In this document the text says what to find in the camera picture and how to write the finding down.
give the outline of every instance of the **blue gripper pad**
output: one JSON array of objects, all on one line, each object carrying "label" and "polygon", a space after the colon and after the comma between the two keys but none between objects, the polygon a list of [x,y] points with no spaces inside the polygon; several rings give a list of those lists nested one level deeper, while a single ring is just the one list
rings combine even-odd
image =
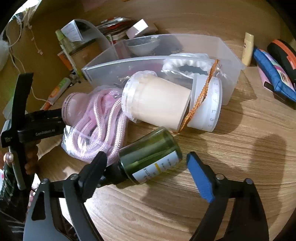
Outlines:
[{"label": "blue gripper pad", "polygon": [[187,154],[187,167],[200,192],[200,196],[206,199],[208,203],[211,203],[215,197],[213,194],[213,185],[210,181],[211,177],[208,178],[204,173],[205,166],[195,152]]}]

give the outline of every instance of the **clear plastic bin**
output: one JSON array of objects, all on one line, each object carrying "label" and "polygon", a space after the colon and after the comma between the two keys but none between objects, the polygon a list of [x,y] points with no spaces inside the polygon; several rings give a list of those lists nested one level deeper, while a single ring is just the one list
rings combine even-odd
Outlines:
[{"label": "clear plastic bin", "polygon": [[221,71],[224,73],[224,76],[221,76],[222,104],[226,105],[229,102],[240,71],[245,68],[245,65],[218,37],[162,34],[121,40],[89,62],[83,68],[83,73],[93,87],[103,84],[124,87],[125,80],[135,72],[152,70],[158,77],[191,89],[192,79],[164,73],[162,67],[164,61],[168,59],[176,61],[190,59],[200,61],[201,59],[169,56],[176,53],[206,53],[210,57],[208,62],[211,64],[215,59],[219,59]]}]

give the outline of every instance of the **metal screw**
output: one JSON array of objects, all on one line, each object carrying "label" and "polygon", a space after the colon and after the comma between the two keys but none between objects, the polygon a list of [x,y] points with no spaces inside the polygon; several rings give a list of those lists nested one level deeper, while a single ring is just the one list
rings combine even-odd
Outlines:
[{"label": "metal screw", "polygon": [[41,182],[41,184],[45,184],[45,183],[47,183],[49,181],[49,179],[48,178],[45,178],[45,179],[43,179],[43,181]]},{"label": "metal screw", "polygon": [[76,173],[74,173],[74,174],[72,174],[71,176],[70,176],[70,179],[71,180],[75,180],[75,179],[77,179],[78,178],[78,174],[76,174]]},{"label": "metal screw", "polygon": [[223,179],[225,178],[225,176],[224,176],[223,174],[217,174],[217,175],[216,175],[216,178],[217,178],[218,180],[223,180]]},{"label": "metal screw", "polygon": [[247,178],[247,179],[246,179],[246,183],[247,183],[247,184],[253,184],[253,181],[252,181],[252,179]]}]

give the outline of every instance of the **cream colored bottle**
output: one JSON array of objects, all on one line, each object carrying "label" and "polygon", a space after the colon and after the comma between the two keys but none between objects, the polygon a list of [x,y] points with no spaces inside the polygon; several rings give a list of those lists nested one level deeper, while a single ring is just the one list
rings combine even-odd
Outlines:
[{"label": "cream colored bottle", "polygon": [[250,66],[254,49],[254,35],[246,32],[244,38],[244,51],[242,53],[242,62],[246,66]]}]

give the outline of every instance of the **transparent green bottle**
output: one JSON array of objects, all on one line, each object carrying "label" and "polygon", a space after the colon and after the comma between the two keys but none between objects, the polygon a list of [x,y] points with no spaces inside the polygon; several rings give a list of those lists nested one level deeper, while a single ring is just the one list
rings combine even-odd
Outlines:
[{"label": "transparent green bottle", "polygon": [[120,149],[119,161],[108,166],[99,186],[126,179],[141,184],[182,160],[182,152],[169,131],[160,127]]}]

